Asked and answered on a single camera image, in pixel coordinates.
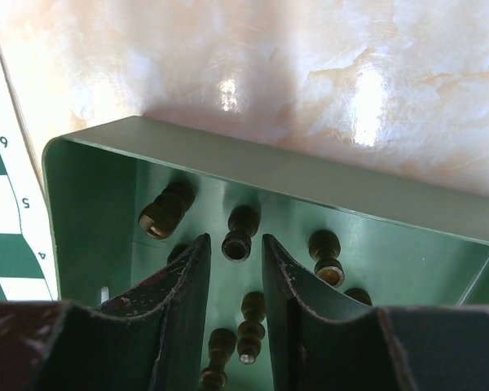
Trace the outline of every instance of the green storage tray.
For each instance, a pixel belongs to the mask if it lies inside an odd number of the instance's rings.
[[[53,139],[43,157],[59,291],[97,306],[166,263],[177,244],[207,232],[212,271],[208,336],[236,330],[242,297],[262,290],[261,237],[273,234],[313,270],[307,242],[320,229],[341,241],[346,280],[374,305],[489,304],[489,199],[255,143],[130,117]],[[168,239],[148,237],[141,210],[176,179],[196,200]],[[261,210],[247,261],[221,253],[238,205]],[[228,363],[228,391],[272,390],[267,338],[252,366]]]

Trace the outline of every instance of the green metal box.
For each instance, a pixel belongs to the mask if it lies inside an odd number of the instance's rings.
[[[43,167],[64,299],[97,306],[102,289],[127,290],[206,232],[207,341],[215,328],[236,330],[242,297],[262,290],[262,234],[313,269],[308,239],[327,229],[341,241],[342,292],[363,288],[374,305],[489,304],[487,198],[141,117],[53,139]],[[196,200],[172,236],[155,240],[138,215],[178,179]],[[249,259],[233,263],[220,247],[242,204],[260,210],[261,223]],[[255,365],[232,358],[225,389],[273,389],[263,342]]]

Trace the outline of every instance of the chessboard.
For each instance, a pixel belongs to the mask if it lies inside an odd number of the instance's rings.
[[[56,300],[49,218],[0,58],[0,300]]]

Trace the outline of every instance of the marble wall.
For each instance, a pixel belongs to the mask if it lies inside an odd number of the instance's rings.
[[[134,114],[489,196],[489,0],[0,0],[39,160]]]

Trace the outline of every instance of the marble surface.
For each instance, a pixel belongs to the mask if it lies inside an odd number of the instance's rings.
[[[489,196],[489,0],[0,0],[39,162],[130,115]]]

